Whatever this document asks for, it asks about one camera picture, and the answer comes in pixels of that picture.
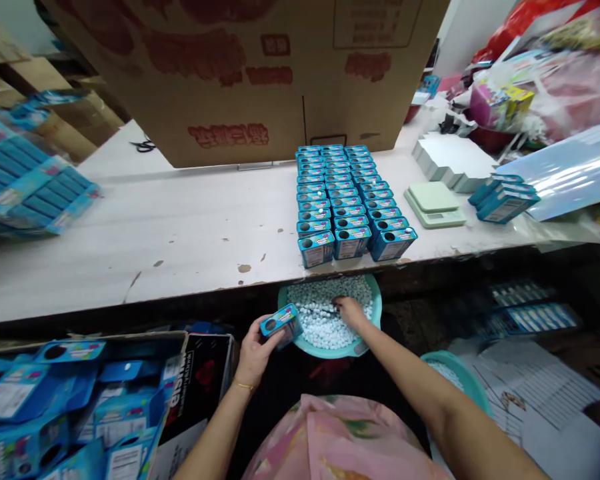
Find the pink floral clothing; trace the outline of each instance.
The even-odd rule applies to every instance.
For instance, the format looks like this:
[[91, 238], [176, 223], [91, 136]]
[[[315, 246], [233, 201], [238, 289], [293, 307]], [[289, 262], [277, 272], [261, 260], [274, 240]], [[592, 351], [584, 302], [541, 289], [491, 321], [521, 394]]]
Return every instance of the pink floral clothing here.
[[251, 459], [243, 480], [252, 479], [442, 480], [448, 476], [384, 405], [359, 397], [302, 395]]

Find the teal plastic basin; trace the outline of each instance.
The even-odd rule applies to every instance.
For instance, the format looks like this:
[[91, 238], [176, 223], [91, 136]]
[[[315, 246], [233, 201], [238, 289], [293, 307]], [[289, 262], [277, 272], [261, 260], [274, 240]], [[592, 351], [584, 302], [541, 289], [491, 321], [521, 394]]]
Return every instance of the teal plastic basin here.
[[[373, 297], [373, 311], [371, 313], [371, 323], [376, 327], [380, 328], [380, 317], [382, 316], [382, 296], [380, 295], [380, 287], [376, 282], [373, 275], [364, 275], [367, 284], [371, 288], [371, 295]], [[281, 309], [289, 302], [287, 301], [287, 288], [282, 287], [278, 292], [278, 309]], [[369, 350], [367, 344], [362, 338], [356, 340], [350, 345], [338, 350], [327, 350], [314, 347], [308, 341], [305, 340], [304, 336], [300, 335], [294, 343], [298, 348], [314, 357], [323, 359], [336, 359], [343, 357], [360, 357]]]
[[482, 384], [478, 381], [474, 374], [466, 368], [465, 364], [462, 363], [462, 360], [451, 352], [446, 350], [438, 350], [435, 352], [425, 353], [422, 357], [420, 357], [423, 361], [438, 361], [446, 365], [450, 370], [452, 370], [457, 376], [460, 383], [462, 383], [462, 387], [465, 390], [467, 396], [473, 400], [473, 402], [480, 408], [482, 408], [483, 412], [487, 415], [491, 415], [491, 406], [489, 405], [489, 400], [487, 399], [487, 393], [483, 388]]

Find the white table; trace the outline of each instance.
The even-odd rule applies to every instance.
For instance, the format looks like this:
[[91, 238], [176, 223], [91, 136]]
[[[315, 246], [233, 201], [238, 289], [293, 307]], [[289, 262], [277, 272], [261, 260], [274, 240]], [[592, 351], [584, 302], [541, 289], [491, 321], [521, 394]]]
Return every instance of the white table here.
[[[466, 195], [465, 226], [422, 228], [402, 196], [425, 180], [411, 156], [419, 130], [404, 127], [394, 150], [373, 154], [420, 236], [401, 259], [382, 265], [534, 243], [515, 224], [478, 221]], [[64, 235], [0, 243], [0, 322], [378, 266], [365, 255], [303, 268], [295, 162], [176, 170], [158, 150], [140, 154], [129, 144], [143, 140], [132, 121], [80, 166], [103, 198]]]

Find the white candy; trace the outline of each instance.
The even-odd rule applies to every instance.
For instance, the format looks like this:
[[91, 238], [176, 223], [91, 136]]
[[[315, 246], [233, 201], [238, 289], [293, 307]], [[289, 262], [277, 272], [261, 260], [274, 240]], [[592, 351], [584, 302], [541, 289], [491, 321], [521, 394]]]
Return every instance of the white candy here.
[[371, 319], [371, 288], [361, 275], [289, 287], [287, 300], [300, 312], [304, 339], [314, 347], [337, 350], [358, 340], [358, 334], [342, 322], [340, 313], [331, 303], [340, 295], [358, 300], [367, 318]]

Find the digital kitchen scale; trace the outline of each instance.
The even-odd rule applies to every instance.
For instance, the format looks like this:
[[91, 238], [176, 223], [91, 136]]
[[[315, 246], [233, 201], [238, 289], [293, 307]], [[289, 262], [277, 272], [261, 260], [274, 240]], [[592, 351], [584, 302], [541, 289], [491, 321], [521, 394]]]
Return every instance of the digital kitchen scale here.
[[458, 200], [442, 182], [417, 183], [404, 196], [424, 228], [459, 227], [467, 221]]

